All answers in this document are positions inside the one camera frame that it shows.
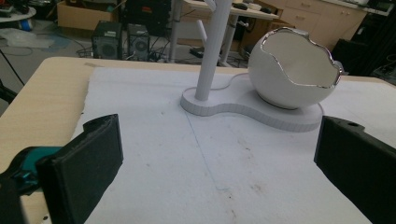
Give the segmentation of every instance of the cabinet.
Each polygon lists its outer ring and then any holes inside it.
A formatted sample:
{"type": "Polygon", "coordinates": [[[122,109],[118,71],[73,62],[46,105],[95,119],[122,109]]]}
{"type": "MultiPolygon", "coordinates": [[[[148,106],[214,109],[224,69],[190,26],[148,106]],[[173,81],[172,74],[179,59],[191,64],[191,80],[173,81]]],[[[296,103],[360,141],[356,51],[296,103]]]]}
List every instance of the cabinet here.
{"type": "Polygon", "coordinates": [[[367,14],[321,0],[260,1],[283,9],[282,21],[307,31],[314,42],[328,50],[334,48],[338,39],[350,40],[367,14]]]}
{"type": "Polygon", "coordinates": [[[359,9],[325,4],[311,39],[327,49],[333,49],[338,39],[350,40],[358,30],[366,12],[359,9]]]}

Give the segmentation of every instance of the drawer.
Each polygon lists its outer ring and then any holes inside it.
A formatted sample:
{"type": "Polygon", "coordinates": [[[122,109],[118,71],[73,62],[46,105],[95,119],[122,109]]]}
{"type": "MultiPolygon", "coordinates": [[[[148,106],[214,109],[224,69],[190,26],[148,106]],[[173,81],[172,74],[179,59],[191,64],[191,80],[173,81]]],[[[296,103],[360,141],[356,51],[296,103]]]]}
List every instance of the drawer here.
{"type": "Polygon", "coordinates": [[[282,20],[294,25],[297,29],[311,33],[319,19],[320,15],[312,12],[288,8],[283,11],[282,20]]]}
{"type": "Polygon", "coordinates": [[[323,9],[322,16],[328,18],[339,18],[339,17],[363,17],[366,15],[366,12],[361,9],[354,9],[350,7],[342,7],[337,6],[335,4],[327,4],[323,9]]]}
{"type": "Polygon", "coordinates": [[[320,14],[325,8],[325,4],[318,0],[289,0],[286,7],[320,14]]]}

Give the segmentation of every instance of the white paper sheet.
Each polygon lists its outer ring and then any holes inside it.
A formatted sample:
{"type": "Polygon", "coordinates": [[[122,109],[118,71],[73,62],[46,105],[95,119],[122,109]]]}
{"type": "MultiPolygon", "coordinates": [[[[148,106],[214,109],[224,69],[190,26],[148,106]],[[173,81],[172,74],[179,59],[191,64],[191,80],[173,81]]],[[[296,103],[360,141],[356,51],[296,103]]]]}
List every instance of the white paper sheet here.
{"type": "MultiPolygon", "coordinates": [[[[216,74],[214,85],[229,78],[216,74]]],[[[197,79],[95,70],[76,135],[90,119],[119,114],[124,162],[87,223],[370,223],[315,165],[318,129],[289,133],[237,114],[191,115],[179,101],[197,79]]],[[[393,88],[341,82],[322,106],[396,146],[393,88]]]]}

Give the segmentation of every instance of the wooden table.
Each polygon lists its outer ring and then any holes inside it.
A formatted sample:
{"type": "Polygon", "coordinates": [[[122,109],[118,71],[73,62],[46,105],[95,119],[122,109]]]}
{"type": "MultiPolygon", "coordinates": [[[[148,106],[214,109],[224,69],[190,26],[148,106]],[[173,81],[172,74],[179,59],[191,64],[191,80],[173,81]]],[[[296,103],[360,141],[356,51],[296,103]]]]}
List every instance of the wooden table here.
{"type": "MultiPolygon", "coordinates": [[[[22,149],[30,146],[64,146],[72,137],[84,107],[88,82],[97,66],[199,72],[200,66],[174,63],[138,63],[56,57],[44,61],[0,118],[0,173],[22,149]]],[[[218,73],[235,75],[247,69],[218,67],[218,73]]],[[[343,80],[383,82],[373,77],[343,80]]],[[[22,197],[30,223],[48,213],[42,193],[22,197]]]]}

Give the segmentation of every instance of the computer tower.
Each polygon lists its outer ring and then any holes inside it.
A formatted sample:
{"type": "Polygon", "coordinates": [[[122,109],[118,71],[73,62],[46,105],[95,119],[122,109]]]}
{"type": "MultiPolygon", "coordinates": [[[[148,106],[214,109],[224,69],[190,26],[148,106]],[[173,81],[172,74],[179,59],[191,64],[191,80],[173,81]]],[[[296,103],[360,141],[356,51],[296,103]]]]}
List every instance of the computer tower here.
{"type": "Polygon", "coordinates": [[[145,25],[128,24],[128,60],[149,60],[149,32],[145,25]]]}
{"type": "Polygon", "coordinates": [[[172,0],[127,0],[122,11],[122,25],[142,24],[150,35],[165,36],[172,0]]]}
{"type": "Polygon", "coordinates": [[[92,52],[96,59],[122,59],[122,25],[99,21],[92,34],[92,52]]]}

